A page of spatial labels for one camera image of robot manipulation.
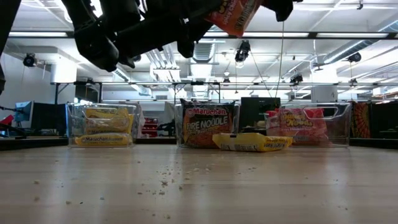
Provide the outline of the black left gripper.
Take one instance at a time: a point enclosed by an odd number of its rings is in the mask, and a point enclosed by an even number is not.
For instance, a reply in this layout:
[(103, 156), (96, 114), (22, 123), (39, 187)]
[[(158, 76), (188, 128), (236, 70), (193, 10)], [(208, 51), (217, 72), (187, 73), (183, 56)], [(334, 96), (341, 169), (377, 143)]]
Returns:
[(148, 52), (172, 42), (185, 58), (193, 57), (198, 42), (214, 23), (205, 17), (222, 0), (147, 0), (144, 20), (117, 32), (116, 47), (126, 52)]

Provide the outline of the black background equipment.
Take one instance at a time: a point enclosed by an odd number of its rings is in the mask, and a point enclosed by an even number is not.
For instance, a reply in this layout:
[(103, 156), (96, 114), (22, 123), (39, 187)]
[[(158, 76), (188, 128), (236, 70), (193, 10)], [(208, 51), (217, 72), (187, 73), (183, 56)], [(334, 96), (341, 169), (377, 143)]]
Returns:
[(173, 119), (169, 123), (158, 125), (157, 130), (166, 131), (168, 137), (175, 137), (175, 120)]

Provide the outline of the large black monitor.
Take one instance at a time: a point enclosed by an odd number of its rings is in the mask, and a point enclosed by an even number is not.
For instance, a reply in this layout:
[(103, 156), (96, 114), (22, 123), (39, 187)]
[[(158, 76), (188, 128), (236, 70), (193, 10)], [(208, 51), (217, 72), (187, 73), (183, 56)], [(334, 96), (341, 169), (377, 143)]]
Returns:
[(239, 113), (239, 132), (266, 129), (266, 113), (280, 106), (280, 98), (242, 97)]

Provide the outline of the white cover cloth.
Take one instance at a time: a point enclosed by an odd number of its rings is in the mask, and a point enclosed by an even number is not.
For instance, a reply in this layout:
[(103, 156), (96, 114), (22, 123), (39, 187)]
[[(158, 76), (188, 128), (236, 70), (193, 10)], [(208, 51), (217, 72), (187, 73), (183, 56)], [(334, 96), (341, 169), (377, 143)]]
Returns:
[(145, 125), (145, 117), (144, 117), (144, 113), (142, 110), (142, 106), (140, 105), (140, 103), (137, 103), (136, 105), (136, 128), (137, 128), (137, 134), (136, 134), (136, 138), (140, 138), (142, 135), (142, 129)]

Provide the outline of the red storage rack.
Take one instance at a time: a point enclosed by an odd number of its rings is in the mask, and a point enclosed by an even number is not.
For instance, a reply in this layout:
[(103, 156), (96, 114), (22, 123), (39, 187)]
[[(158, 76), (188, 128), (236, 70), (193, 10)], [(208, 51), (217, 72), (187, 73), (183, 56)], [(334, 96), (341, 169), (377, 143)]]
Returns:
[(143, 138), (156, 138), (158, 136), (157, 128), (159, 126), (158, 118), (156, 117), (145, 117), (145, 123), (142, 127)]

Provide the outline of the brown patterned panel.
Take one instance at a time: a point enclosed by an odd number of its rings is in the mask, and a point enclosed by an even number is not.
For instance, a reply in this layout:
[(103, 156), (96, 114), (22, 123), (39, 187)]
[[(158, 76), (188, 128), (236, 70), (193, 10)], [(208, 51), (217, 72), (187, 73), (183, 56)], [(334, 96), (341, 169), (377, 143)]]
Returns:
[(353, 103), (351, 113), (351, 137), (365, 139), (371, 137), (368, 103)]

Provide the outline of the dark computer monitor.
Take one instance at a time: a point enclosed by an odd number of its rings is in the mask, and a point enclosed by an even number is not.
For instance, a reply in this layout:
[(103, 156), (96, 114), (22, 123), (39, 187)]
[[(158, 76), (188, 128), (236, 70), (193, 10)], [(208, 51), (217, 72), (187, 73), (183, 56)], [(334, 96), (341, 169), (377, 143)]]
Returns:
[(34, 103), (30, 127), (34, 130), (56, 129), (65, 132), (66, 115), (66, 104)]

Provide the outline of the computer monitor with blue screen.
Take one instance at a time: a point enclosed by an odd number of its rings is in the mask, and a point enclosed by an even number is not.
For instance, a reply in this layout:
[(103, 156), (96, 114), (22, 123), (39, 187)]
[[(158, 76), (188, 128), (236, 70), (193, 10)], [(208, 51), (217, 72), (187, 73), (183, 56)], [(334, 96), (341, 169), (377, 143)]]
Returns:
[(25, 101), (15, 104), (15, 122), (30, 121), (33, 101)]

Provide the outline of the silver ceiling duct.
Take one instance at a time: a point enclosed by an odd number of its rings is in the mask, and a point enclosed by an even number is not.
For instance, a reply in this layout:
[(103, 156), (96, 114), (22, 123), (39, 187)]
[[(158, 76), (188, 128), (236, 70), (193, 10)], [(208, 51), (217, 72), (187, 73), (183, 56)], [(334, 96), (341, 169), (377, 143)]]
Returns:
[(195, 44), (193, 57), (188, 63), (187, 78), (191, 85), (187, 90), (187, 98), (207, 101), (212, 98), (212, 86), (209, 82), (217, 82), (214, 74), (216, 62), (216, 40), (204, 41)]

